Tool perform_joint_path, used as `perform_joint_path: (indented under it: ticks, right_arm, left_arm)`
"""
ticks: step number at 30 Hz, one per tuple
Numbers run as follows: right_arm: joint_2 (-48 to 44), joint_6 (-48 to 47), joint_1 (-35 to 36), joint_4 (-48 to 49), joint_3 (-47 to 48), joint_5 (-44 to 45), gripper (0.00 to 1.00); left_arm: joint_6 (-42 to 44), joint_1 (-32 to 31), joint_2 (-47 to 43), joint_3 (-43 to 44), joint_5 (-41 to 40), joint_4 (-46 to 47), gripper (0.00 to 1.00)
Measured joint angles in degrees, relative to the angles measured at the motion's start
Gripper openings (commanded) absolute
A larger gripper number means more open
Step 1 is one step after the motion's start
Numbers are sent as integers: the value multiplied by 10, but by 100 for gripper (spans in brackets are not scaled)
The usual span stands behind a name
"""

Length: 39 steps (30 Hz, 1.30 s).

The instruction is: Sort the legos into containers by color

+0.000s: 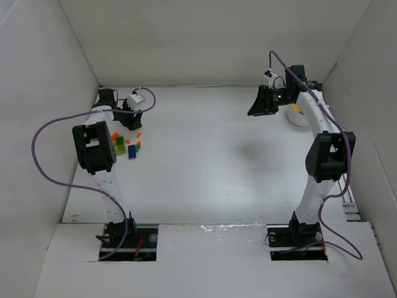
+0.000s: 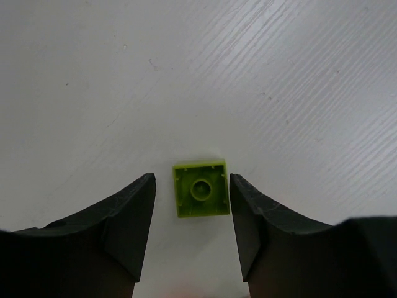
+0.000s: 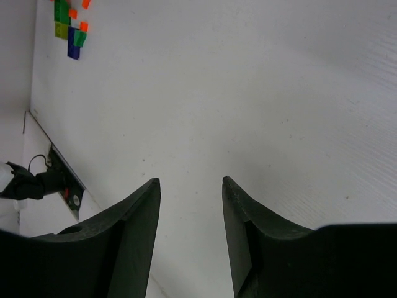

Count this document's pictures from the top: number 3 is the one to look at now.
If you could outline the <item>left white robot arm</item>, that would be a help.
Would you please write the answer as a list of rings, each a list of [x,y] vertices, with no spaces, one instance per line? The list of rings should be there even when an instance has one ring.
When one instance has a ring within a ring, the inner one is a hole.
[[[65,189],[66,178],[62,172],[49,170],[33,175],[23,166],[1,162],[1,199],[40,200]]]

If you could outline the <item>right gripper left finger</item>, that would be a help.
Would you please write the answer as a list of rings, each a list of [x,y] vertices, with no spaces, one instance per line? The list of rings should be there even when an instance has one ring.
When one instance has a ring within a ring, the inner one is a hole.
[[[153,178],[60,233],[1,232],[1,296],[144,297],[160,202],[160,181]]]

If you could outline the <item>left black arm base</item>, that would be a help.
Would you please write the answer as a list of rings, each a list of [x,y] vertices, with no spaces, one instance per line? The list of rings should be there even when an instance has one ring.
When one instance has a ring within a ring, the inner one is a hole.
[[[60,172],[63,175],[65,187],[60,191],[60,196],[76,220],[79,221],[79,212],[85,191],[82,182],[54,145],[51,145],[49,149],[47,161],[49,170]]]

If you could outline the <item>lime green lego brick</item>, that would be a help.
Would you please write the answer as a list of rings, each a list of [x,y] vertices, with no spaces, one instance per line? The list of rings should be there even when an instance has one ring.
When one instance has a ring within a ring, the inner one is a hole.
[[[55,22],[55,37],[62,40],[68,39],[69,25],[61,22]]]

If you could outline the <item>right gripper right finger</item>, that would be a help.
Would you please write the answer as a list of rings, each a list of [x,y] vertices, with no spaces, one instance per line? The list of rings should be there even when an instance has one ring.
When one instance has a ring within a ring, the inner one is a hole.
[[[395,297],[396,225],[310,230],[226,176],[223,215],[235,297]]]

